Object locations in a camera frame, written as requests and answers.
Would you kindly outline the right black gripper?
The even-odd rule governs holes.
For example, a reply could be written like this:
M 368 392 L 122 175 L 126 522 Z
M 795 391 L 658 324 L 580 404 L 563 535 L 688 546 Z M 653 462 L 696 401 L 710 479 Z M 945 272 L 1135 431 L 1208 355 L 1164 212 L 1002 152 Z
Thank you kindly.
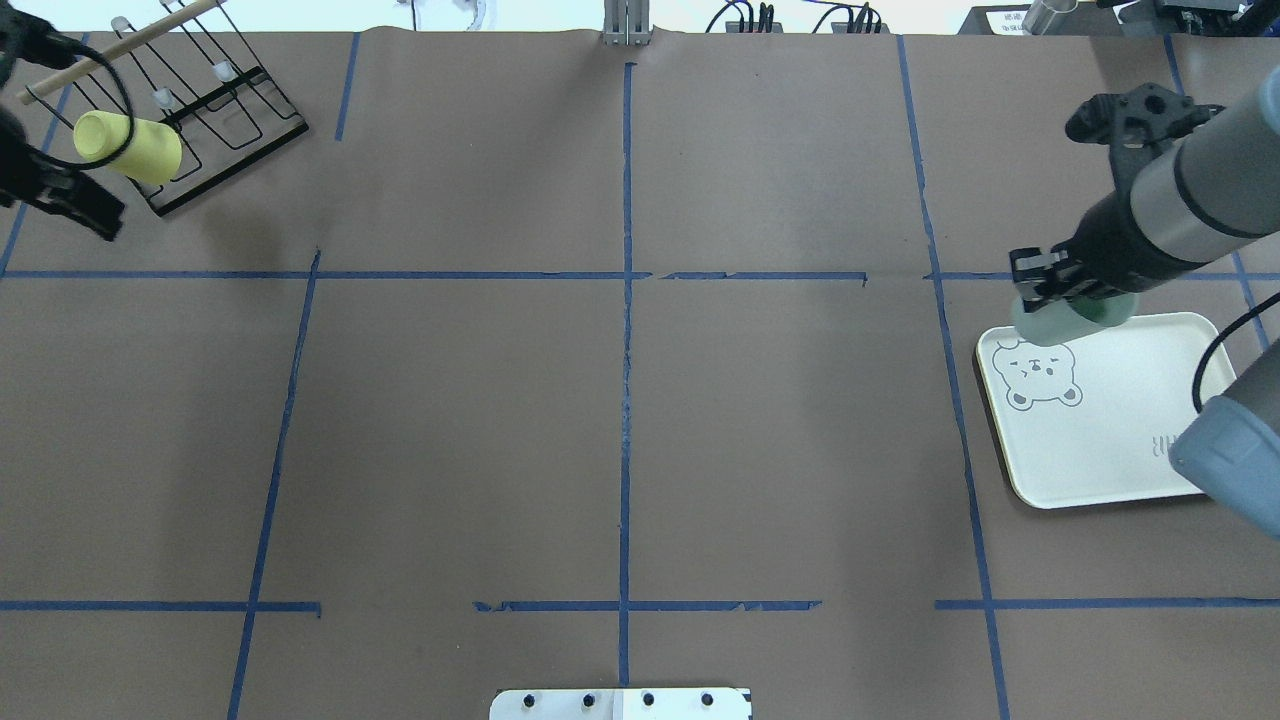
M 1021 301 L 1144 293 L 1181 275 L 1181 263 L 1140 231 L 1125 195 L 1100 200 L 1060 246 L 1014 249 L 1007 259 Z

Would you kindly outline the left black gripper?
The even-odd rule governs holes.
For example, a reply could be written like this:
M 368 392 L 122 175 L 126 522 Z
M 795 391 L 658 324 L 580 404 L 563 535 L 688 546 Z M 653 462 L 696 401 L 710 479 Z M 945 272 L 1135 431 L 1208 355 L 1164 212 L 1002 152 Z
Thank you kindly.
M 114 242 L 123 227 L 125 204 L 119 197 L 95 179 L 74 179 L 72 170 L 40 159 L 22 123 L 3 108 L 1 205 L 19 201 L 68 217 L 105 242 Z

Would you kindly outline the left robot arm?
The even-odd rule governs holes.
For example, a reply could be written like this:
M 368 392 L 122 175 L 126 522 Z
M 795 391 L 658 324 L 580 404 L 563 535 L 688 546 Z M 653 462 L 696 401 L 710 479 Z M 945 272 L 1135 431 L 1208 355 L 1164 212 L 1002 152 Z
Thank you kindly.
M 105 158 L 69 161 L 37 149 L 28 142 L 26 128 L 8 109 L 3 109 L 1 131 L 1 196 L 3 206 L 24 202 L 32 208 L 64 217 L 113 242 L 123 227 L 124 202 L 88 176 L 102 168 L 132 145 L 137 119 L 123 81 L 114 65 L 87 42 L 55 29 L 51 23 L 9 3 L 3 3 L 1 81 L 9 82 L 18 61 L 33 63 L 55 70 L 67 70 L 79 59 L 104 68 L 115 82 L 125 109 L 125 138 L 119 149 Z

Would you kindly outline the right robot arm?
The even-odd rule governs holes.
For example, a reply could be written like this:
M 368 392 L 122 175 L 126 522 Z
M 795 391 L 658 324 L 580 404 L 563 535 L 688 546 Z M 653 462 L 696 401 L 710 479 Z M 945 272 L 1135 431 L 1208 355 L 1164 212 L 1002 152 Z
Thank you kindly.
M 1024 509 L 1207 498 L 1277 538 L 1277 345 L 1204 347 L 1277 292 L 1243 290 L 1234 252 L 1277 246 L 1277 69 L 1225 105 L 1161 85 L 1097 94 L 1064 132 L 1102 146 L 1111 190 L 1074 232 L 1016 249 L 1009 320 L 965 356 L 978 425 Z

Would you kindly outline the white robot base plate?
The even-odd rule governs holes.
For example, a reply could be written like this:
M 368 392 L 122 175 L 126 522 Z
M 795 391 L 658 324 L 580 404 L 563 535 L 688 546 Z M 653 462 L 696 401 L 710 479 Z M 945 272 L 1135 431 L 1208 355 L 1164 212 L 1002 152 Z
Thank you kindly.
M 732 687 L 502 691 L 489 719 L 754 719 L 748 689 Z

